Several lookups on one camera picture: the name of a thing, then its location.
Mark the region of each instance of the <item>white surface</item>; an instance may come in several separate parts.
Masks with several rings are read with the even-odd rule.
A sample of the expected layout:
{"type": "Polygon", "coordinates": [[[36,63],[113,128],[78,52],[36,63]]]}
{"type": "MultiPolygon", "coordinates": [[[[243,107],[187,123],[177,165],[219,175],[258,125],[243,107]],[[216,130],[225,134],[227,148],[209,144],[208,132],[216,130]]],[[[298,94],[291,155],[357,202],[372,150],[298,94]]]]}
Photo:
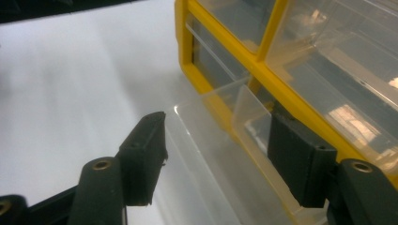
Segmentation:
{"type": "MultiPolygon", "coordinates": [[[[0,196],[29,205],[114,156],[145,114],[196,95],[177,62],[174,0],[0,25],[0,45],[0,196]]],[[[164,223],[156,192],[129,223],[164,223]]]]}

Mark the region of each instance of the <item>yellow plastic organizer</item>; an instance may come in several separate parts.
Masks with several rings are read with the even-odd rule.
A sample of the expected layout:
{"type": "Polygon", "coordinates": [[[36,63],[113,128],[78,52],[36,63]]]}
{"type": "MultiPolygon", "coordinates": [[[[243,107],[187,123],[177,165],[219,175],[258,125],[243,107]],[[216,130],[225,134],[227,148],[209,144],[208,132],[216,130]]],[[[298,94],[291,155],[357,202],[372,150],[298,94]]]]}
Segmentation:
{"type": "MultiPolygon", "coordinates": [[[[208,93],[247,79],[398,188],[398,4],[385,0],[176,0],[182,70],[208,93]]],[[[225,99],[208,101],[234,140],[225,99]]],[[[244,146],[267,179],[261,158],[244,146]]]]}

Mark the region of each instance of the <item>white table surface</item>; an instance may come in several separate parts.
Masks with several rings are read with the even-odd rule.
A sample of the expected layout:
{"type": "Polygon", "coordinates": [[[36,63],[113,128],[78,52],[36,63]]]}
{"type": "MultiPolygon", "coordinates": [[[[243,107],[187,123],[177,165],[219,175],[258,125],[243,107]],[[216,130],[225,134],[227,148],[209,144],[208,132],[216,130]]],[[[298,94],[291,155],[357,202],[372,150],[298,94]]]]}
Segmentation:
{"type": "MultiPolygon", "coordinates": [[[[147,113],[196,95],[177,62],[174,0],[0,25],[0,196],[77,185],[147,113]]],[[[165,224],[155,200],[129,224],[165,224]]]]}

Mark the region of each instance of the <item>metal screw head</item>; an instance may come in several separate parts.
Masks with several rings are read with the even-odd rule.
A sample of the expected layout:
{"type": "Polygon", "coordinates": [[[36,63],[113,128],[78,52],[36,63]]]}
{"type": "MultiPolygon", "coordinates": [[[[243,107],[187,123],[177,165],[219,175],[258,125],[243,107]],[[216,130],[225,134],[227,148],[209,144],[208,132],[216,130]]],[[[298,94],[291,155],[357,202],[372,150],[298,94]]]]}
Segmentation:
{"type": "Polygon", "coordinates": [[[0,217],[3,216],[11,208],[9,200],[0,201],[0,217]]]}
{"type": "Polygon", "coordinates": [[[93,166],[93,170],[94,171],[102,171],[102,170],[106,170],[109,167],[111,167],[112,163],[108,160],[101,160],[98,161],[96,164],[94,164],[93,166]]]}
{"type": "Polygon", "coordinates": [[[363,173],[371,173],[373,171],[373,169],[371,167],[369,167],[368,165],[366,165],[362,162],[358,162],[358,161],[352,162],[351,166],[355,170],[363,172],[363,173]]]}

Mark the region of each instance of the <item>transparent compartment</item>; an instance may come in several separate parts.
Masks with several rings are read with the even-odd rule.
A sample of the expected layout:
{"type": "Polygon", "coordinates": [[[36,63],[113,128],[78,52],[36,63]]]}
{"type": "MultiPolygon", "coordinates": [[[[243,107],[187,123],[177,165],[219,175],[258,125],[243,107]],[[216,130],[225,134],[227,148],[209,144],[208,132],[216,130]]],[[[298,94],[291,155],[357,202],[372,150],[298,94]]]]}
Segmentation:
{"type": "Polygon", "coordinates": [[[198,0],[223,26],[255,53],[266,32],[275,0],[198,0]]]}
{"type": "Polygon", "coordinates": [[[265,157],[270,114],[246,82],[167,112],[170,157],[161,179],[169,181],[160,180],[157,195],[164,217],[183,225],[325,224],[325,211],[301,208],[265,157]],[[225,120],[229,127],[222,125],[225,120]],[[258,148],[259,143],[265,148],[258,148]]]}
{"type": "Polygon", "coordinates": [[[193,34],[193,63],[214,88],[249,76],[249,71],[193,16],[188,17],[187,28],[193,34]]]}
{"type": "Polygon", "coordinates": [[[398,174],[398,13],[384,0],[289,1],[266,63],[386,174],[398,174]]]}

